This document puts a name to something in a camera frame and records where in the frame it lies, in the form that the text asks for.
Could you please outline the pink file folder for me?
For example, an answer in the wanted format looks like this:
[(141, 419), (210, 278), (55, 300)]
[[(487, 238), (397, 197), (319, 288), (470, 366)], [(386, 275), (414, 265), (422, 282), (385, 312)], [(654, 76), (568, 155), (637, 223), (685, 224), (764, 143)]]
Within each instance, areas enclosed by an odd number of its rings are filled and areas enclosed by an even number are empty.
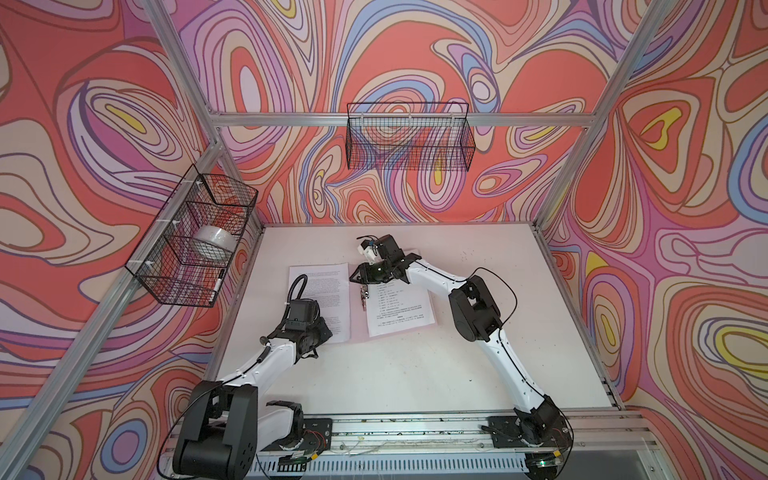
[[(351, 267), (348, 265), (349, 275), (352, 273)], [(350, 307), (351, 307), (351, 338), (347, 342), (360, 343), (367, 340), (372, 340), (379, 337), (370, 338), (367, 328), (366, 312), (362, 310), (360, 301), (360, 287), (355, 283), (350, 284)]]

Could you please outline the printed list sheet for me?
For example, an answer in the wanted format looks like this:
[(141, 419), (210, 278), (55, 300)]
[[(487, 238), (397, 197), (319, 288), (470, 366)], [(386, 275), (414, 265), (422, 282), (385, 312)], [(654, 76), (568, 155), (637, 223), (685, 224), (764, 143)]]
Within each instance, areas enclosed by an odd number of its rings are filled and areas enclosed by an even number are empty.
[(393, 281), (367, 287), (366, 319), (370, 338), (399, 334), (436, 323), (426, 288)]

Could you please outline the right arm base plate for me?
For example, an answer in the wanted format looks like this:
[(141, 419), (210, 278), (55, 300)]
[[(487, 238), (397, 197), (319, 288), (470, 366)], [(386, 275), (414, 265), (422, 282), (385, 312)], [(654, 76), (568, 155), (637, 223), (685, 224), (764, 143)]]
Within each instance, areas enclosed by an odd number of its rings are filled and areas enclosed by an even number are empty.
[(565, 451), (572, 447), (570, 427), (563, 418), (552, 425), (516, 416), (490, 416), (480, 425), (483, 433), (491, 437), (494, 448), (544, 448)]

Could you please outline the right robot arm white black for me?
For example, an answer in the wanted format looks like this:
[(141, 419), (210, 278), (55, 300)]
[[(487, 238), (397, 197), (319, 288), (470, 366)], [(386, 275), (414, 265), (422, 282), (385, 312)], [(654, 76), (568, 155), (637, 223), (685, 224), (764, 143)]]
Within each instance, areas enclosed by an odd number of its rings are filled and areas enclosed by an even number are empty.
[(515, 428), (520, 440), (529, 446), (560, 441), (570, 449), (574, 431), (563, 411), (529, 375), (514, 352), (504, 316), (485, 280), (476, 272), (460, 277), (431, 265), (417, 253), (407, 253), (393, 236), (362, 235), (358, 252), (364, 257), (350, 281), (364, 286), (400, 281), (422, 287), (445, 297), (453, 325), (466, 341), (480, 347), (503, 381), (516, 415)]

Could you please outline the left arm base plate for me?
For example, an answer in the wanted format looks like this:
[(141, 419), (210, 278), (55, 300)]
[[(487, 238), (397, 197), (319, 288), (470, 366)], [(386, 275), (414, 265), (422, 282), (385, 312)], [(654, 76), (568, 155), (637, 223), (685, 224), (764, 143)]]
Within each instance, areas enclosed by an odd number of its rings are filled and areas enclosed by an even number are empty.
[(333, 420), (330, 417), (304, 419), (298, 435), (278, 441), (278, 449), (304, 455), (320, 454), (332, 446), (332, 433)]

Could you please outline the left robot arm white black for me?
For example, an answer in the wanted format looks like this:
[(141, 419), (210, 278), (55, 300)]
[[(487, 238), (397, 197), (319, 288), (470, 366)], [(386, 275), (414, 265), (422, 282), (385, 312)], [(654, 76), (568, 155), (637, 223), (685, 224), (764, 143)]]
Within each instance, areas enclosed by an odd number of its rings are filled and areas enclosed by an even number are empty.
[(283, 451), (282, 465), (306, 465), (331, 445), (332, 423), (315, 427), (303, 407), (287, 400), (260, 401), (262, 394), (302, 360), (314, 360), (333, 336), (317, 300), (305, 296), (299, 275), (289, 287), (277, 326), (259, 340), (259, 351), (233, 373), (201, 381), (170, 430), (177, 439), (170, 470), (161, 479), (243, 479), (269, 448)]

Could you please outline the printed english text sheet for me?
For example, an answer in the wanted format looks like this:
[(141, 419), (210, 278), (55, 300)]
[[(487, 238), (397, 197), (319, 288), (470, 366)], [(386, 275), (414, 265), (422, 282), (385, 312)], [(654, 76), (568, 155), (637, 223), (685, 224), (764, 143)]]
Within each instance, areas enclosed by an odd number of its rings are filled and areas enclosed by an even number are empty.
[(349, 270), (346, 263), (292, 266), (289, 283), (305, 274), (308, 278), (303, 298), (318, 302), (321, 316), (332, 332), (331, 344), (346, 343), (351, 338), (351, 303)]

